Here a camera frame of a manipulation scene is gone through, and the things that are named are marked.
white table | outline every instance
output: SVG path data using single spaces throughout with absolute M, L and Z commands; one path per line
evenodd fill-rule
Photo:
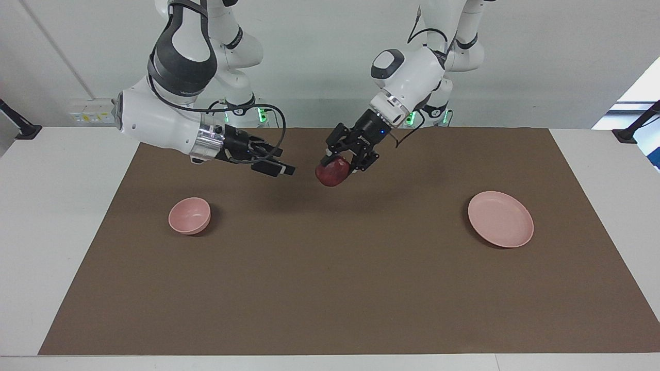
M 660 174 L 608 131 L 552 134 L 658 317 Z M 116 129 L 47 127 L 0 158 L 0 370 L 660 370 L 660 353 L 39 357 L 136 149 Z

blue object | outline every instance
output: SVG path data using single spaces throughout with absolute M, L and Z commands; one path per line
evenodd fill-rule
M 652 164 L 660 168 L 660 147 L 651 152 L 651 154 L 648 155 L 648 158 Z

green indicator light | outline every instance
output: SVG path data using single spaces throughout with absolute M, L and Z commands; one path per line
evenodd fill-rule
M 451 124 L 452 119 L 453 119 L 453 110 L 446 110 L 445 111 L 445 116 L 442 119 L 442 125 L 443 126 L 449 126 Z
M 411 113 L 410 116 L 408 116 L 408 118 L 406 119 L 406 125 L 414 126 L 414 119 L 416 116 L 417 116 L 417 112 Z
M 257 111 L 259 112 L 259 121 L 262 123 L 268 121 L 268 115 L 263 110 L 263 108 L 257 108 Z

black clamp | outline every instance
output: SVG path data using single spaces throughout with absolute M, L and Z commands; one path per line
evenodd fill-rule
M 329 154 L 321 159 L 321 165 L 328 166 L 342 152 L 350 151 L 353 158 L 349 173 L 366 171 L 380 155 L 374 147 L 380 143 L 392 128 L 372 110 L 367 110 L 352 129 L 339 123 L 325 140 Z
M 223 135 L 224 146 L 215 157 L 217 160 L 232 164 L 237 161 L 254 161 L 268 156 L 275 149 L 264 138 L 251 135 L 231 125 L 224 126 Z M 270 157 L 251 164 L 251 169 L 274 178 L 280 174 L 292 176 L 296 172 L 296 168 L 275 158 L 282 156 L 283 152 L 282 149 L 277 149 Z
M 637 144 L 635 140 L 635 132 L 646 125 L 649 125 L 651 122 L 649 120 L 653 116 L 660 114 L 660 100 L 654 103 L 646 112 L 644 112 L 640 118 L 638 118 L 631 126 L 626 129 L 614 129 L 612 132 L 616 139 L 624 144 Z
M 33 125 L 26 118 L 21 116 L 20 113 L 14 111 L 11 107 L 0 99 L 0 112 L 3 112 L 18 128 L 20 133 L 16 136 L 19 141 L 27 141 L 34 139 L 37 134 L 43 129 L 41 125 Z

white wall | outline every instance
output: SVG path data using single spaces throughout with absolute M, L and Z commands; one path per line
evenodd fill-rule
M 2 114 L 0 114 L 0 157 L 5 154 L 18 134 L 18 129 Z
M 0 1 L 0 98 L 41 125 L 67 123 L 69 99 L 89 99 L 19 0 Z
M 21 2 L 55 48 L 35 32 Z M 480 31 L 486 63 L 452 77 L 453 124 L 592 127 L 660 54 L 656 6 L 657 0 L 488 3 Z M 236 6 L 242 26 L 265 48 L 263 64 L 248 71 L 255 90 L 281 102 L 295 126 L 354 121 L 377 90 L 369 77 L 373 58 L 405 47 L 415 12 L 416 1 L 400 0 L 241 0 Z M 131 86 L 145 74 L 163 26 L 152 0 L 2 0 L 0 55 L 9 51 L 16 63 L 2 61 L 0 76 L 17 77 L 0 95 L 26 116 L 64 124 L 66 118 L 49 120 L 44 112 L 85 98 L 84 86 L 96 98 Z M 72 68 L 51 60 L 57 50 Z M 206 101 L 221 96 L 212 84 Z

